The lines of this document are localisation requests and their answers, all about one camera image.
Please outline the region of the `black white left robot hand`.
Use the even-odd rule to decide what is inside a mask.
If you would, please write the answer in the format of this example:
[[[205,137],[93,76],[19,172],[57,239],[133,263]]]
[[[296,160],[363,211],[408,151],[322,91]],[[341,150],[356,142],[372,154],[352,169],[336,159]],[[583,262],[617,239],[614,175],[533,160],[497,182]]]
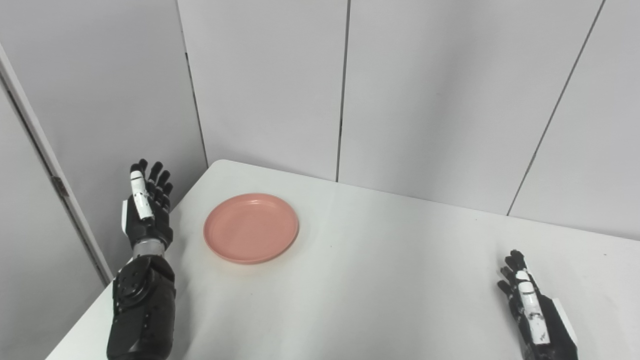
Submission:
[[[170,195],[173,184],[162,162],[149,166],[141,158],[130,167],[131,194],[122,202],[121,228],[133,258],[164,256],[173,242],[170,226]]]

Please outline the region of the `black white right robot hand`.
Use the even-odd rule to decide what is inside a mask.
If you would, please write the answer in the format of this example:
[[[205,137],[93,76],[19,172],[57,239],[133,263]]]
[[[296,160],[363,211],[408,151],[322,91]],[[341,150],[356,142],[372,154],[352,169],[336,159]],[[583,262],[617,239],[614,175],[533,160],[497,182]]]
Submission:
[[[497,286],[517,325],[524,360],[577,360],[575,331],[557,298],[540,291],[521,251],[513,249],[500,268]]]

